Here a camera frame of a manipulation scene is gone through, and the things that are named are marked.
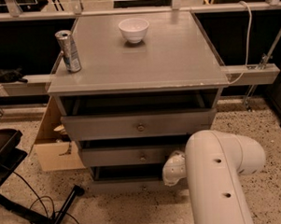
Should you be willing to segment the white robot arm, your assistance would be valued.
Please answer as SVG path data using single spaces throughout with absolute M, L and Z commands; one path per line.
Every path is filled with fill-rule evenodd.
M 195 224 L 254 224 L 239 180 L 262 170 L 266 154 L 254 139 L 219 131 L 193 134 L 162 168 L 164 184 L 188 180 Z

